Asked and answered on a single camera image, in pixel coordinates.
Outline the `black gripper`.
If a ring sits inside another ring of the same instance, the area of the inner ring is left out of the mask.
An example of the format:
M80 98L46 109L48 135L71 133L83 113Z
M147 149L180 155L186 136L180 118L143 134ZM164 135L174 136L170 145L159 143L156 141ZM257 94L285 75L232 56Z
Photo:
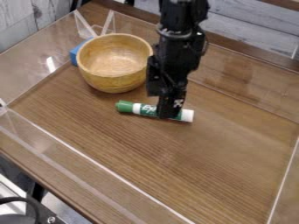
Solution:
M146 88L150 96L159 95L156 114L166 119L175 118L183 109L187 77L199 67L207 51L207 38L200 27L187 34L166 31L159 31L159 34L155 55L147 60ZM170 80L163 80L162 84L160 69Z

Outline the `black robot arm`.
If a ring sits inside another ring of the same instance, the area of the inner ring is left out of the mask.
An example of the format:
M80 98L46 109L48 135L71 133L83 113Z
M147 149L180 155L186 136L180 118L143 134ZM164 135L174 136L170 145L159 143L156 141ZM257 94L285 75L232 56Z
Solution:
M146 89L159 98L156 116L175 118L183 110L188 75L206 52L207 37L200 23L207 19L208 0L159 0L159 41L147 60Z

